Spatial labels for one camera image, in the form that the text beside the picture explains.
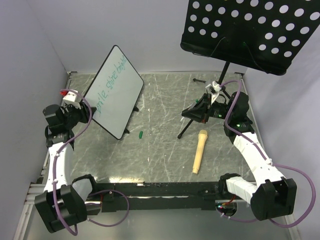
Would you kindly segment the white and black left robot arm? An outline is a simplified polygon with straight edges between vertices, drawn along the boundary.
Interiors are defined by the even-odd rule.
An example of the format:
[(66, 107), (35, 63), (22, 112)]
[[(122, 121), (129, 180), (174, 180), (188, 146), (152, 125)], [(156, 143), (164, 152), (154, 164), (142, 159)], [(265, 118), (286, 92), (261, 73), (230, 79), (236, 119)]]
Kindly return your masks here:
[(36, 196), (35, 207), (50, 233), (75, 226), (87, 219), (85, 201), (99, 195), (92, 175), (71, 179), (71, 157), (74, 152), (78, 123), (88, 123), (96, 107), (83, 102), (66, 106), (52, 104), (42, 111), (48, 125), (45, 128), (46, 146), (49, 151), (48, 178), (43, 193)]

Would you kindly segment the white whiteboard with black frame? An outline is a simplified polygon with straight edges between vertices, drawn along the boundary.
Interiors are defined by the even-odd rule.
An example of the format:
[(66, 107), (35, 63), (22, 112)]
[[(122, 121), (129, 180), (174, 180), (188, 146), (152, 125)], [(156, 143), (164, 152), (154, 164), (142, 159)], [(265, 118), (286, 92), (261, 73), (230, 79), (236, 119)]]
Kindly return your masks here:
[(143, 87), (140, 74), (114, 45), (84, 94), (90, 106), (96, 108), (92, 120), (120, 140)]

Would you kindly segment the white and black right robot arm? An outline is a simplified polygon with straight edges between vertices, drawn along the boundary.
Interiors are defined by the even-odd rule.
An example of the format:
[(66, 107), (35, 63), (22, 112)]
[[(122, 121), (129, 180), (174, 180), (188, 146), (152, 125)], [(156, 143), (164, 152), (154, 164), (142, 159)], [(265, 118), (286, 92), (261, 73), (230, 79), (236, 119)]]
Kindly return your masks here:
[(268, 220), (290, 215), (294, 211), (297, 184), (287, 179), (267, 157), (247, 116), (249, 97), (244, 92), (234, 92), (228, 102), (212, 102), (212, 95), (205, 93), (198, 102), (184, 109), (181, 115), (205, 124), (209, 118), (224, 120), (224, 132), (239, 150), (249, 166), (255, 184), (237, 173), (220, 177), (218, 193), (223, 199), (236, 195), (250, 204), (253, 215)]

